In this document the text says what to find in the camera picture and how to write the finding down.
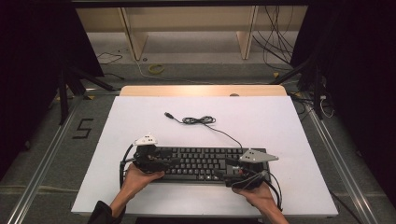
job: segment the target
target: black sleeve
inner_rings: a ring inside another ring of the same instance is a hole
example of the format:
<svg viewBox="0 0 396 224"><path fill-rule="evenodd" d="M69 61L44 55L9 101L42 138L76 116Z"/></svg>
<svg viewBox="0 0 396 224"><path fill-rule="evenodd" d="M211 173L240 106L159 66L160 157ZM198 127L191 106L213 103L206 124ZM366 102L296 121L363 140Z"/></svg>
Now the black sleeve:
<svg viewBox="0 0 396 224"><path fill-rule="evenodd" d="M88 224L120 224L125 214L125 208L119 217L111 216L111 208L104 202L99 201L93 210Z"/></svg>

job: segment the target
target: keyboard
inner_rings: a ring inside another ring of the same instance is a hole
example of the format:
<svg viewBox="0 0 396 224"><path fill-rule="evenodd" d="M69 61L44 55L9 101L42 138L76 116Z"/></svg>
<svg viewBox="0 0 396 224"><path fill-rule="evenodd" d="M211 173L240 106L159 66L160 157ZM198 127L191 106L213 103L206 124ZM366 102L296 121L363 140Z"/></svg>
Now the keyboard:
<svg viewBox="0 0 396 224"><path fill-rule="evenodd" d="M170 168L155 182L180 182L197 184L224 184L214 175L214 169L227 175L237 175L238 169L226 165L225 159L238 160L248 148L240 147L157 147L159 150L172 150L173 158L180 158L180 165ZM266 152L265 148L253 148ZM269 170L268 162L263 168Z"/></svg>

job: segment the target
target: white table top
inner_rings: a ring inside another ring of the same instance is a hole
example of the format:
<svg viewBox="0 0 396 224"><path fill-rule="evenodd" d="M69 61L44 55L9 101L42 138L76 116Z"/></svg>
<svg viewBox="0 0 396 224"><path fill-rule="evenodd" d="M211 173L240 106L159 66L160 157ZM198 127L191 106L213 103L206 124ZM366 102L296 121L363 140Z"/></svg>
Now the white table top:
<svg viewBox="0 0 396 224"><path fill-rule="evenodd" d="M120 161L131 143L152 133L159 147L239 147L203 125L186 126L164 112L185 117L212 116L213 128L243 147L265 147L279 181L285 216L338 214L303 127L288 96L117 97L72 212L88 215L98 200L111 203L119 191ZM146 217L259 217L245 198L223 186L153 183L127 205L127 214Z"/></svg>

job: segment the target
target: table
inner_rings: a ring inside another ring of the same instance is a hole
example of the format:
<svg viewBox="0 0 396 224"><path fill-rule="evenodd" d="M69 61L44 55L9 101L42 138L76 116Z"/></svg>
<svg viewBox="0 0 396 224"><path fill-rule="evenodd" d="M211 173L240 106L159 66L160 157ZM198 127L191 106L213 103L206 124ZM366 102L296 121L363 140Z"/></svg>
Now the table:
<svg viewBox="0 0 396 224"><path fill-rule="evenodd" d="M229 97L230 93L240 96ZM164 147L236 147L223 135L199 127L186 128L165 118L165 110L175 117L206 112L217 119L217 128L235 136L245 147L265 145L277 155L280 160L270 163L270 168L282 188L285 216L338 214L291 99L283 87L264 85L123 88L112 106L72 212L88 215L96 201L111 203L119 188L120 159L139 134L151 131L159 140L158 146ZM227 120L237 120L238 128ZM223 186L181 185L175 189L169 184L148 185L128 203L126 213L141 217L261 216L243 197Z"/></svg>

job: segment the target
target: person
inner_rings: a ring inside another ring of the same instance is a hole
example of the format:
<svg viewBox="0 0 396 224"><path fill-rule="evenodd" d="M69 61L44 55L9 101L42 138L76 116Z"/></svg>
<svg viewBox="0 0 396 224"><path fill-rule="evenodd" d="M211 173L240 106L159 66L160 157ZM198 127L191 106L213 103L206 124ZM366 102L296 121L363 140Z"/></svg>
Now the person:
<svg viewBox="0 0 396 224"><path fill-rule="evenodd" d="M88 224L119 224L125 214L126 204L151 181L164 176L164 172L145 174L131 163L124 183L110 205L99 201L88 221ZM289 223L277 208L268 185L262 183L256 189L233 189L233 192L244 196L247 201L259 209L271 223Z"/></svg>

